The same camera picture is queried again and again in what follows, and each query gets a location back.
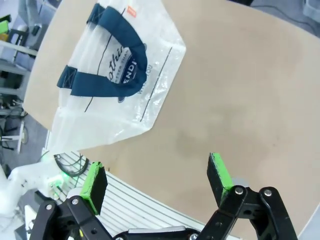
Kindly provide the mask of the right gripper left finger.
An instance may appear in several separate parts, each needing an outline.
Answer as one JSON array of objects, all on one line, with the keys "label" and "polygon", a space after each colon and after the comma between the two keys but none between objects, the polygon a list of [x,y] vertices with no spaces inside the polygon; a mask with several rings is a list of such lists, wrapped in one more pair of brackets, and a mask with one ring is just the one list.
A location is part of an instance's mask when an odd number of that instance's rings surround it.
[{"label": "right gripper left finger", "polygon": [[73,233],[86,240],[111,240],[97,215],[101,213],[108,185],[105,168],[93,162],[79,195],[57,204],[44,201],[36,214],[31,240],[67,240]]}]

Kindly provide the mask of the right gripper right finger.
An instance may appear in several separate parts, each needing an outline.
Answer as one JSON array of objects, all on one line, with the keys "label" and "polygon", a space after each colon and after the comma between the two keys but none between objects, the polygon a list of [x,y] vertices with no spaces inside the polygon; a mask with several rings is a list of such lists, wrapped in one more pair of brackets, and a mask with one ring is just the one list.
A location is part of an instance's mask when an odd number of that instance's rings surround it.
[{"label": "right gripper right finger", "polygon": [[249,220],[259,240],[296,240],[292,221],[278,190],[258,192],[235,185],[219,153],[208,156],[207,177],[217,210],[199,234],[201,240],[225,240],[239,219]]}]

